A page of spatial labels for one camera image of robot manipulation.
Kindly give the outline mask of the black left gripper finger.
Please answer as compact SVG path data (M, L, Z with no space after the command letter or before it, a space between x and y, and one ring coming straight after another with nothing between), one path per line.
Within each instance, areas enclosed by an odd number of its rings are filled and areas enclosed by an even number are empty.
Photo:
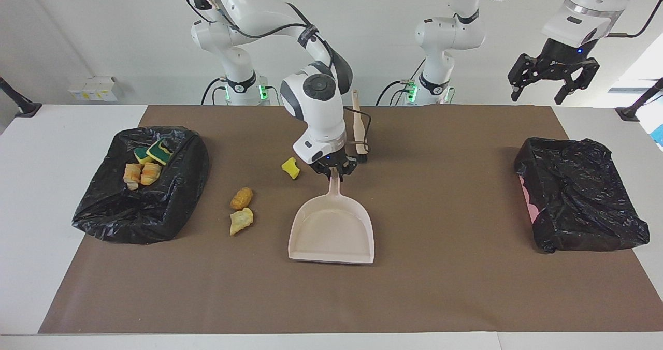
M508 73L508 82L512 88L511 100L517 102L523 89L542 80L540 75L540 58L521 54Z
M564 85L554 97L554 102L561 105L566 97L577 90L586 90L594 79L600 65L596 59L586 59L578 64L560 65L559 76L564 80Z

